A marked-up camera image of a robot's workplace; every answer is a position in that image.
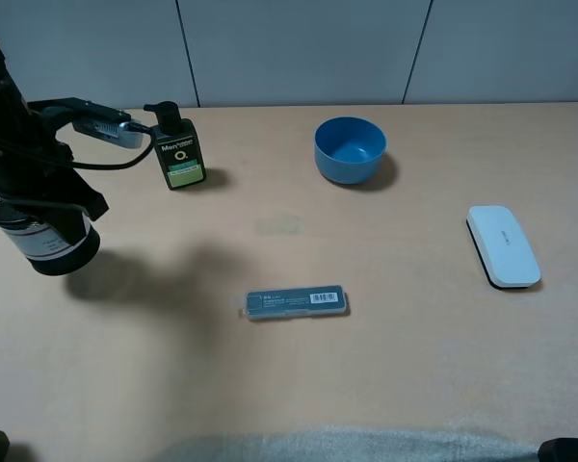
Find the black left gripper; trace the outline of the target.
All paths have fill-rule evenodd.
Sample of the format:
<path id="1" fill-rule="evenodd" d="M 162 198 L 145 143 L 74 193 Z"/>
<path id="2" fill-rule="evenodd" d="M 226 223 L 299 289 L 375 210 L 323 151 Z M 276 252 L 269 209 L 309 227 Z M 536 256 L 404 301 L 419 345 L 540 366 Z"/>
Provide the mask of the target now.
<path id="1" fill-rule="evenodd" d="M 30 103 L 0 97 L 0 198 L 24 210 L 52 210 L 52 226 L 69 244 L 87 236 L 84 218 L 96 221 L 109 210 L 104 196 L 77 171 L 130 167 L 74 160 L 71 148 L 56 135 L 82 117 L 130 125 L 127 112 L 75 97 Z"/>

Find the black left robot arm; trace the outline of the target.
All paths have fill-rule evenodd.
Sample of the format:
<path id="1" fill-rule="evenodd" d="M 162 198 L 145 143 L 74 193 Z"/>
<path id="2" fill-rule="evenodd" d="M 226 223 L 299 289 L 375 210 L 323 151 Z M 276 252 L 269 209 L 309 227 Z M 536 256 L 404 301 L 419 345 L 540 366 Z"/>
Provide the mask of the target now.
<path id="1" fill-rule="evenodd" d="M 76 161 L 70 146 L 57 138 L 67 125 L 117 145 L 132 138 L 135 147 L 146 131 L 130 114 L 80 98 L 26 102 L 0 49 L 0 227 L 44 225 L 72 246 L 98 241 L 92 223 L 109 207 L 80 170 L 121 170 L 138 162 Z"/>

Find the black right robot base corner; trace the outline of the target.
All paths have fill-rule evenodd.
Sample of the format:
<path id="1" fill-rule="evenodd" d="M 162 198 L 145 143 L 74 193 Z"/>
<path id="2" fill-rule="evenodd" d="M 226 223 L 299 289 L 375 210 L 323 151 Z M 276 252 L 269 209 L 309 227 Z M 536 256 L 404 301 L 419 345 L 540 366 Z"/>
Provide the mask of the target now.
<path id="1" fill-rule="evenodd" d="M 539 462 L 578 462 L 578 438 L 556 438 L 542 443 Z"/>

